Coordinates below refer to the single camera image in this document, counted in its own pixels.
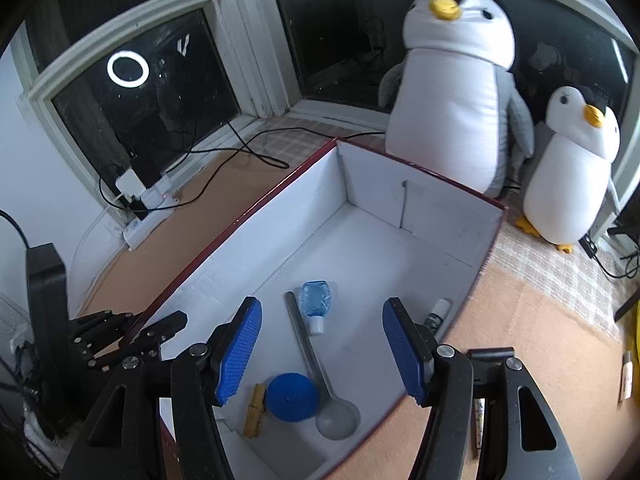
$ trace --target white bottle cap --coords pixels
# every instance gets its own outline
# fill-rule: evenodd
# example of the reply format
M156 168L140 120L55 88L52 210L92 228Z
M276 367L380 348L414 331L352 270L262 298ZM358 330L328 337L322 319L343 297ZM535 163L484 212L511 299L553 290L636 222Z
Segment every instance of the white bottle cap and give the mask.
M324 333L324 317L322 316L309 317L309 333L311 335L320 335Z
M433 305L433 309L431 310L431 313L435 314L440 319L444 319L450 308L451 308L451 303L449 303L449 301L447 300L444 300L443 298L440 298L438 301L436 301L436 304Z

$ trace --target bolt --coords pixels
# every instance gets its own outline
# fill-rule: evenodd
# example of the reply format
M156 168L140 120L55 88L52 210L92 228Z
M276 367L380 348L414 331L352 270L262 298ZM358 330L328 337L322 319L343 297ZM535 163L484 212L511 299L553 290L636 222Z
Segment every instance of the bolt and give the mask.
M132 368L135 368L136 366L138 366L138 362L139 362L138 358L133 356L133 355L131 355L129 357L125 357L122 360L122 367L125 370L131 370Z
M522 370L522 361L520 361L520 359L518 359L517 357L509 357L507 359L506 364L507 364L507 367L513 370L514 372L517 372L518 370Z
M456 351L453 349L453 347L449 345L438 346L436 352L438 352L439 356L446 357L447 359L453 357L456 354Z
M189 347L189 353L194 357L200 357L207 353L209 347L206 343L196 343Z

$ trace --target large penguin plush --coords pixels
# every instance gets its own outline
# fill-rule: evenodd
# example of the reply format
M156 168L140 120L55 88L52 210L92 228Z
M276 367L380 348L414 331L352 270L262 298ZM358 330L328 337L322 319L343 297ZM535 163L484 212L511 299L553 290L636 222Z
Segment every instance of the large penguin plush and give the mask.
M620 130L609 107L586 88L562 86L536 125L536 156L522 181L524 216L516 225L570 253L606 196L618 214L611 163Z
M514 166L534 151L529 109L507 72L515 56L507 15L494 0L415 0L402 35L406 58L378 89L382 107L398 89L386 151L497 196L509 126Z

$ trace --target white wall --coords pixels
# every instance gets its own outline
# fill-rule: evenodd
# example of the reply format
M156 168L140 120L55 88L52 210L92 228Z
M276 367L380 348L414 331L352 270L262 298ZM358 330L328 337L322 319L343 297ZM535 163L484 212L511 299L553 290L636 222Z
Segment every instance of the white wall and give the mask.
M0 208L20 224L32 246L55 245L68 277L78 242L102 205L75 177L28 108L18 106L21 94L8 48L0 58ZM71 316L94 276L118 250L122 238L118 232L117 223L105 215L82 246L69 290ZM24 246L4 219L0 219L0 291L27 309Z

